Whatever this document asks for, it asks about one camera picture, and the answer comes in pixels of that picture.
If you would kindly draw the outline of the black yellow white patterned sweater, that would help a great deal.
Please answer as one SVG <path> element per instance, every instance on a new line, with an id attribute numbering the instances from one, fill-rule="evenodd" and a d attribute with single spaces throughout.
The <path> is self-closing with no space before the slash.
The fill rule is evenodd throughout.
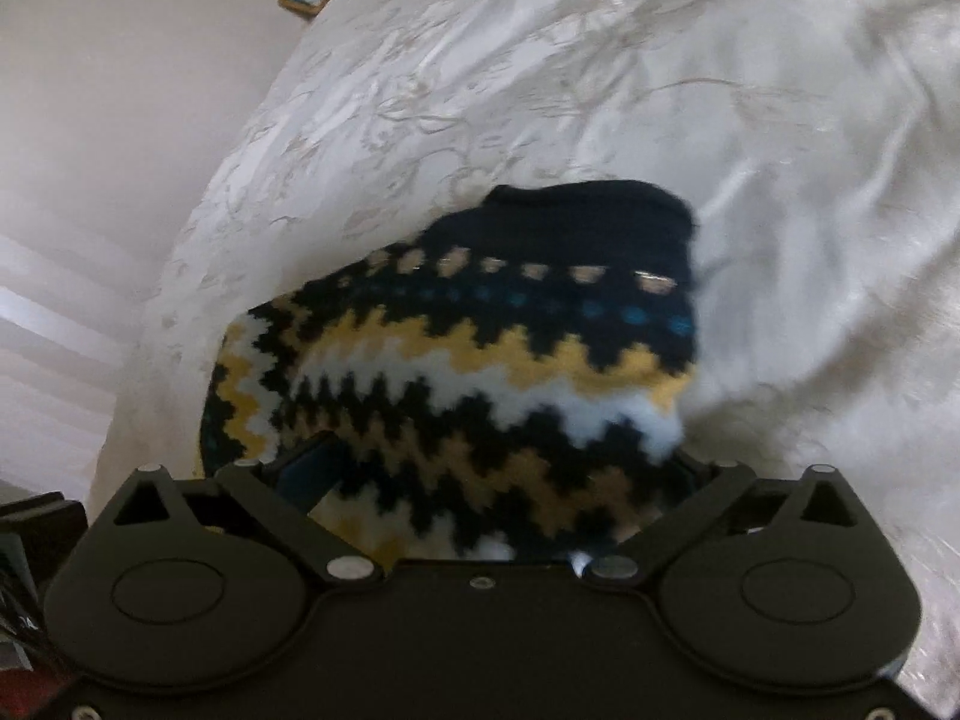
<path id="1" fill-rule="evenodd" d="M 622 543 L 682 444 L 693 234 L 646 182 L 500 185 L 237 316 L 200 468 L 334 439 L 347 466 L 309 515 L 382 564 Z"/>

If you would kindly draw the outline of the white sheer curtain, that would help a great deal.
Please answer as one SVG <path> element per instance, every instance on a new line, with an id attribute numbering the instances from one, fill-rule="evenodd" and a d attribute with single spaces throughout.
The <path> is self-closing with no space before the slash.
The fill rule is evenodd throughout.
<path id="1" fill-rule="evenodd" d="M 2 478 L 84 496 L 179 229 L 301 37 L 278 0 L 2 0 Z"/>

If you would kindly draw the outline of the white floral bedspread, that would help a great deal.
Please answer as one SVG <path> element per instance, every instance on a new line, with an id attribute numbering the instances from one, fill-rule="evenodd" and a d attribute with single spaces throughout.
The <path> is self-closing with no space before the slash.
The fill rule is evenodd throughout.
<path id="1" fill-rule="evenodd" d="M 903 684 L 958 706 L 958 0 L 334 0 L 179 232 L 88 502 L 197 465 L 243 310 L 517 187 L 697 213 L 703 458 L 839 468 L 923 597 Z"/>

